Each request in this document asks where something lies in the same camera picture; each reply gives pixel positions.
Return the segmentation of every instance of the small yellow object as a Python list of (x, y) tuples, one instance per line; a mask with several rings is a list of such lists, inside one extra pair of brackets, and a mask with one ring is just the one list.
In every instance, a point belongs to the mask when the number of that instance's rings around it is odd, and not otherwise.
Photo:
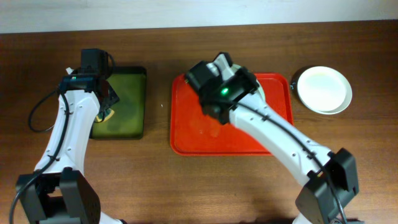
[(95, 117), (95, 122), (102, 123), (102, 122), (105, 122), (105, 121), (109, 120), (112, 117), (112, 115), (114, 114), (114, 111), (111, 108), (108, 108), (108, 109), (105, 110), (104, 114), (105, 114), (105, 118), (102, 118), (102, 116), (103, 116), (102, 113), (97, 115)]

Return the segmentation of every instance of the cable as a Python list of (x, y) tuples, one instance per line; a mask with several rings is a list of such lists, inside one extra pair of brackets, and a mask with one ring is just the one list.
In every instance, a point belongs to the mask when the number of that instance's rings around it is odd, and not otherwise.
[(113, 59), (112, 55), (109, 54), (109, 53), (107, 53), (107, 54), (108, 54), (108, 57), (111, 59), (111, 62), (112, 62), (112, 69), (111, 69), (111, 71), (109, 72), (109, 76), (107, 77), (107, 78), (109, 78), (109, 77), (112, 75), (112, 73), (113, 73), (113, 69), (115, 68), (116, 63), (114, 62), (114, 59)]
[(220, 69), (220, 66), (218, 66), (215, 62), (213, 62), (213, 65), (217, 68), (218, 74), (220, 75), (220, 77), (223, 77), (223, 72)]
[(328, 185), (330, 186), (331, 189), (331, 193), (333, 194), (333, 197), (335, 198), (335, 201), (337, 203), (337, 208), (340, 212), (342, 223), (343, 224), (347, 224), (347, 218), (343, 209), (343, 206), (341, 205), (340, 199), (337, 196), (336, 193), (336, 188), (335, 185), (333, 184), (333, 181), (331, 180), (330, 177), (330, 173), (325, 169), (325, 167), (322, 165), (322, 163), (318, 160), (318, 158), (315, 156), (315, 154), (313, 152), (311, 152), (308, 147), (302, 142), (300, 141), (297, 136), (295, 136), (292, 132), (290, 132), (287, 128), (283, 127), (281, 124), (279, 124), (278, 122), (274, 121), (273, 119), (271, 119), (269, 116), (266, 116), (260, 112), (258, 112), (257, 110), (251, 108), (250, 106), (244, 105), (242, 103), (235, 103), (233, 101), (224, 101), (224, 100), (216, 100), (214, 102), (218, 102), (218, 103), (226, 103), (226, 104), (231, 104), (231, 105), (239, 105), (242, 106), (246, 109), (248, 109), (249, 111), (252, 111), (253, 113), (256, 113), (257, 115), (261, 116), (264, 118), (264, 121), (269, 121), (272, 124), (278, 126), (280, 129), (282, 129), (283, 131), (285, 131), (290, 137), (292, 137), (302, 148), (303, 150), (315, 161), (315, 163), (317, 164), (317, 166), (321, 169), (321, 171), (325, 174), (326, 176), (326, 181), (328, 182)]
[(30, 111), (29, 117), (28, 117), (28, 119), (27, 119), (27, 125), (29, 126), (30, 130), (32, 130), (33, 132), (36, 132), (36, 133), (43, 133), (43, 132), (46, 132), (46, 131), (50, 131), (50, 130), (54, 127), (54, 125), (53, 125), (53, 126), (47, 128), (47, 129), (38, 130), (38, 129), (34, 129), (33, 126), (32, 126), (32, 117), (33, 117), (33, 114), (35, 113), (35, 111), (37, 110), (37, 108), (38, 108), (44, 101), (46, 101), (48, 98), (50, 98), (50, 96), (54, 95), (54, 93), (55, 93), (55, 90), (52, 91), (52, 92), (51, 92), (50, 94), (48, 94), (47, 96), (45, 96), (44, 98), (42, 98), (42, 99), (33, 107), (32, 111)]
[(52, 156), (50, 156), (49, 162), (48, 162), (45, 166), (43, 166), (43, 168), (41, 168), (41, 170), (39, 170), (38, 172), (36, 172), (36, 173), (34, 174), (34, 176), (30, 179), (30, 181), (28, 181), (28, 183), (26, 183), (24, 186), (22, 186), (22, 187), (17, 191), (17, 194), (16, 194), (16, 196), (14, 197), (14, 200), (12, 201), (12, 204), (11, 204), (11, 209), (10, 209), (10, 213), (9, 213), (9, 224), (13, 224), (13, 223), (14, 223), (14, 210), (15, 210), (15, 207), (16, 207), (17, 202), (18, 202), (19, 198), (21, 197), (21, 195), (25, 192), (25, 190), (26, 190), (30, 185), (32, 185), (32, 184), (35, 182), (35, 180), (36, 180), (40, 175), (42, 175), (42, 174), (44, 173), (44, 171), (46, 171), (46, 170), (53, 164), (53, 162), (57, 159), (58, 153), (59, 153), (60, 150), (61, 150), (63, 140), (65, 139), (65, 135), (66, 135), (66, 133), (67, 133), (67, 128), (68, 128), (68, 122), (69, 122), (69, 115), (70, 115), (70, 112), (69, 112), (68, 100), (67, 100), (67, 98), (65, 97), (65, 94), (62, 93), (62, 92), (60, 92), (60, 94), (61, 94), (61, 96), (62, 96), (63, 102), (65, 103), (65, 122), (64, 122), (64, 125), (63, 125), (63, 129), (62, 129), (60, 141), (59, 141), (59, 143), (58, 143), (58, 146), (57, 146), (57, 148), (56, 148), (54, 154), (53, 154)]

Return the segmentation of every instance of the green led light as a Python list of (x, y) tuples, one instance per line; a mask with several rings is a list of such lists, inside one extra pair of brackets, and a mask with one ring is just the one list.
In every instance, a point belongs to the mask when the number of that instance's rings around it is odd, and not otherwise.
[(228, 88), (223, 88), (223, 90), (221, 91), (221, 94), (223, 96), (225, 96), (228, 93)]

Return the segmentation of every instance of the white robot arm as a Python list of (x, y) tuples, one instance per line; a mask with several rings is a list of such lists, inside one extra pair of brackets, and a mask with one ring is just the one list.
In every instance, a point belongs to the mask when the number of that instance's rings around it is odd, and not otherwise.
[[(95, 117), (118, 101), (106, 81), (109, 75), (108, 54), (86, 49), (81, 53), (81, 68), (63, 78), (50, 141), (35, 173), (21, 175), (17, 182), (16, 199), (21, 197), (30, 223), (125, 223), (101, 211), (97, 194), (84, 178), (86, 147)], [(60, 189), (61, 197), (48, 196), (55, 189)]]
[(339, 212), (346, 223), (343, 207), (359, 192), (355, 160), (347, 150), (334, 154), (280, 117), (267, 105), (256, 77), (227, 53), (198, 63), (185, 78), (205, 114), (248, 133), (303, 186), (294, 224), (330, 223)]

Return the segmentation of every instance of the white wall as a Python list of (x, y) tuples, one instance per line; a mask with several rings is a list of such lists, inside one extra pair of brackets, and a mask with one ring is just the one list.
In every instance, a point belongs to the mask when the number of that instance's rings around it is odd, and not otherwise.
[(398, 0), (0, 0), (0, 33), (398, 19)]

